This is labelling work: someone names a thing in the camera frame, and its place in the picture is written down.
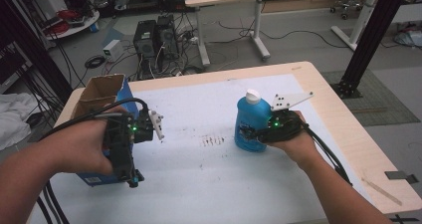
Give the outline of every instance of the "bottle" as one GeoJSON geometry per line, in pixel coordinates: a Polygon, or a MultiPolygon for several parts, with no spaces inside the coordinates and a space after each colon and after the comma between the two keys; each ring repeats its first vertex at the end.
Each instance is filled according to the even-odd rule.
{"type": "Polygon", "coordinates": [[[266,128],[268,120],[271,118],[270,105],[261,99],[257,91],[248,89],[246,96],[238,101],[237,107],[238,114],[235,127],[236,145],[248,151],[263,152],[267,146],[256,139],[246,138],[240,127],[252,127],[255,130],[266,128]]]}

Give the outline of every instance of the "gray floor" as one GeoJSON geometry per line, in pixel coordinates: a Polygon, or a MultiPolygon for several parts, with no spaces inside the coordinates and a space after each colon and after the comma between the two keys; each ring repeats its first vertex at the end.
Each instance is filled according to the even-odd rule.
{"type": "MultiPolygon", "coordinates": [[[[312,31],[322,35],[327,41],[337,46],[345,46],[330,30],[330,26],[338,26],[350,32],[357,15],[350,14],[347,21],[339,18],[339,14],[330,14],[327,10],[312,10],[303,12],[276,13],[264,15],[262,31],[272,37],[282,37],[292,31],[312,31]]],[[[97,33],[83,31],[79,34],[62,39],[72,63],[81,75],[85,71],[84,63],[87,58],[102,53],[103,42],[109,36],[109,28],[117,19],[101,21],[103,28],[97,33]]],[[[251,19],[233,19],[221,22],[227,27],[245,27],[251,24],[251,19]]],[[[239,37],[238,31],[221,27],[218,22],[204,25],[205,36],[208,41],[229,41],[239,37]]],[[[344,71],[352,56],[348,48],[335,48],[328,45],[320,37],[311,33],[294,33],[283,39],[269,39],[261,35],[272,57],[267,62],[261,61],[258,52],[249,39],[238,40],[229,44],[208,43],[211,66],[206,72],[219,70],[233,70],[256,66],[269,66],[298,61],[312,62],[320,72],[344,71]]],[[[386,36],[383,44],[391,45],[391,37],[386,36]]],[[[59,65],[66,76],[68,75],[62,55],[57,48],[50,50],[52,58],[59,65]]],[[[200,66],[197,57],[197,48],[193,47],[188,52],[191,64],[200,66]]],[[[422,50],[408,47],[384,48],[380,46],[370,62],[369,69],[375,76],[393,92],[419,119],[422,119],[421,87],[422,80],[422,50]]],[[[135,72],[137,57],[127,58],[113,69],[113,73],[135,72]]],[[[88,70],[85,81],[91,76],[99,76],[102,68],[88,70]]],[[[391,159],[399,170],[407,174],[414,174],[422,180],[422,124],[409,123],[401,125],[371,126],[366,130],[378,143],[381,149],[391,159]]],[[[412,184],[412,187],[422,196],[422,184],[412,184]]],[[[401,214],[401,217],[415,217],[422,220],[422,211],[401,214]]]]}

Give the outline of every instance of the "cardboard box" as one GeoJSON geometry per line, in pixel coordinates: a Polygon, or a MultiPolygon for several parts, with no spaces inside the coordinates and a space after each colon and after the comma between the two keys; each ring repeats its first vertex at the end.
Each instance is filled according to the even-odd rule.
{"type": "MultiPolygon", "coordinates": [[[[75,106],[72,118],[132,97],[133,95],[124,75],[91,78],[75,106]]],[[[135,118],[138,117],[139,111],[135,103],[126,103],[122,106],[131,112],[135,118]]],[[[108,150],[104,150],[104,155],[108,156],[108,150]]],[[[89,186],[119,182],[114,175],[106,176],[98,173],[77,173],[77,175],[89,186]]]]}

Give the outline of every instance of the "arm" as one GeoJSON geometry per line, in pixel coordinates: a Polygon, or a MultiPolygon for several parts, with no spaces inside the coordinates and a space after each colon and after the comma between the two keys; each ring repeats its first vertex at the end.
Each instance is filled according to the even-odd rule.
{"type": "Polygon", "coordinates": [[[306,132],[270,145],[285,151],[307,174],[329,223],[391,223],[325,162],[306,132]]]}
{"type": "Polygon", "coordinates": [[[0,223],[25,223],[44,185],[58,172],[111,174],[102,153],[105,130],[105,120],[80,122],[9,156],[0,165],[0,223]]]}

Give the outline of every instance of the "black metal pole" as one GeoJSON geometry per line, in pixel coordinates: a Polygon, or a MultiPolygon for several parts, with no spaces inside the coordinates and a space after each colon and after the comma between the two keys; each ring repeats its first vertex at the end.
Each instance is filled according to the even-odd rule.
{"type": "Polygon", "coordinates": [[[15,41],[57,97],[66,103],[73,89],[12,0],[0,0],[0,35],[15,41]]]}
{"type": "Polygon", "coordinates": [[[350,63],[339,84],[333,88],[341,98],[351,97],[357,89],[370,60],[394,19],[403,0],[378,0],[363,31],[350,63]]]}

